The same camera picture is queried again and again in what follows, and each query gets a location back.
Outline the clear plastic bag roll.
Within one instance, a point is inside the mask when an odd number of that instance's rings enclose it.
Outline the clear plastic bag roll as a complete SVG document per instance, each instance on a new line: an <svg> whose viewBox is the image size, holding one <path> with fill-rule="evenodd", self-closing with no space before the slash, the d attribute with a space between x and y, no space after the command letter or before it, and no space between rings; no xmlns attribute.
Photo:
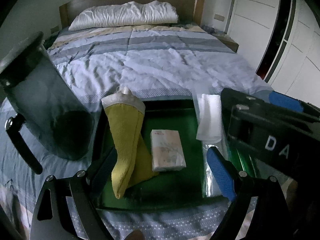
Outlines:
<svg viewBox="0 0 320 240"><path fill-rule="evenodd" d="M201 97L202 94L210 94L210 95L218 95L218 94L215 94L211 85L206 82L195 84L191 92L193 96L197 123L199 126L199 120L200 120L200 117L199 117L200 111L199 111L199 105L198 105L199 98ZM203 195L205 197L220 196L222 193L217 183L217 179L215 178L215 172L213 171L213 169L215 168L215 164L213 163L212 154L210 153L210 150L212 148L215 148L220 151L223 157L226 157L226 158L228 157L228 150L225 144L225 135L223 132L223 125L222 125L222 139L220 142L216 144L206 144L202 141L200 142L202 146L203 164L204 164Z"/></svg>

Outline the white tissue pack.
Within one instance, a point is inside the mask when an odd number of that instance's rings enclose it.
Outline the white tissue pack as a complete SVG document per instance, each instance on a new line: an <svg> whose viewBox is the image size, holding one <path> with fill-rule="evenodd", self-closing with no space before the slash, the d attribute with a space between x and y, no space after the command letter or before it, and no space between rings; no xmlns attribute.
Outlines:
<svg viewBox="0 0 320 240"><path fill-rule="evenodd" d="M179 171L186 168L180 134L175 130L153 129L150 133L152 170Z"/></svg>

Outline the white wardrobe doors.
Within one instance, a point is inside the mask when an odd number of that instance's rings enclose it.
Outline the white wardrobe doors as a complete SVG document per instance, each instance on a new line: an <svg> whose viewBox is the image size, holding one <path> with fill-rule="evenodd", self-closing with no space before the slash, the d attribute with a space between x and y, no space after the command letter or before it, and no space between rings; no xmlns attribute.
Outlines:
<svg viewBox="0 0 320 240"><path fill-rule="evenodd" d="M276 92L319 105L319 10L311 0L231 0L229 14L205 26Z"/></svg>

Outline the yellow towel with white trim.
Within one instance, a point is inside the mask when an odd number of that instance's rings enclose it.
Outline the yellow towel with white trim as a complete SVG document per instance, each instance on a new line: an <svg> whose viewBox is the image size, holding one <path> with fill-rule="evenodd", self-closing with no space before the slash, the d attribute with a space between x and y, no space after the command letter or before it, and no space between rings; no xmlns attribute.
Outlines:
<svg viewBox="0 0 320 240"><path fill-rule="evenodd" d="M101 103L117 150L111 180L114 195L120 199L129 187L158 175L141 135L145 105L128 87L102 98Z"/></svg>

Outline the wooden nightstand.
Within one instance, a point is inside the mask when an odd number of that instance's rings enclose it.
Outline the wooden nightstand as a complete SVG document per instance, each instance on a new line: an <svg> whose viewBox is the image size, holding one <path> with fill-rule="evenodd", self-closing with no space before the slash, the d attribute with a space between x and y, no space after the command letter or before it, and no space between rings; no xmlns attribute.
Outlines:
<svg viewBox="0 0 320 240"><path fill-rule="evenodd" d="M230 48L235 53L238 52L239 44L235 42L232 38L230 38L227 34L225 34L223 31L219 31L214 29L213 27L202 25L201 28L209 33L210 35L213 35L218 40L220 40L224 45L226 45L228 48Z"/></svg>

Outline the white pillow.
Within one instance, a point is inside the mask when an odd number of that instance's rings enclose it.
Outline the white pillow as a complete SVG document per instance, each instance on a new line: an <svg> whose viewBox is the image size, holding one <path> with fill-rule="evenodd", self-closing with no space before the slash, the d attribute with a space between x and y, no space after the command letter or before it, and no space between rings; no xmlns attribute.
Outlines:
<svg viewBox="0 0 320 240"><path fill-rule="evenodd" d="M144 24L171 24L178 22L176 8L168 2L147 4L127 2L87 8L73 20L69 31L90 28L124 27Z"/></svg>

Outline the white cloth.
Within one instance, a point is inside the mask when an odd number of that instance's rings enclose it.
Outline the white cloth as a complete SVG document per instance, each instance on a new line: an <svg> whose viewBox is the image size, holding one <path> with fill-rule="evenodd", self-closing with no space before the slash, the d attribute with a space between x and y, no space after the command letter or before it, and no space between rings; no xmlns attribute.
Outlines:
<svg viewBox="0 0 320 240"><path fill-rule="evenodd" d="M222 139L222 110L219 95L202 94L198 100L199 126L196 139L206 144L216 144Z"/></svg>

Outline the blue grey striped bed quilt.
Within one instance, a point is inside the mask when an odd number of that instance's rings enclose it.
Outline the blue grey striped bed quilt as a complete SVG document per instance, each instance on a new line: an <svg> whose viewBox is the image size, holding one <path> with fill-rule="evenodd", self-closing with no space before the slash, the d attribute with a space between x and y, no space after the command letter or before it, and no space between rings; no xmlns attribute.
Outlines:
<svg viewBox="0 0 320 240"><path fill-rule="evenodd" d="M100 111L101 98L119 86L146 101L191 99L191 90L200 83L212 94L232 88L268 101L272 87L243 57L212 35L191 29L142 25L63 30L47 53L80 102L93 111ZM4 130L5 121L14 114L5 99L1 103L1 206L27 239L45 175L53 172L57 178L67 177L88 167L92 153L79 161L61 159L22 128L28 146L44 161L44 174L38 176Z"/></svg>

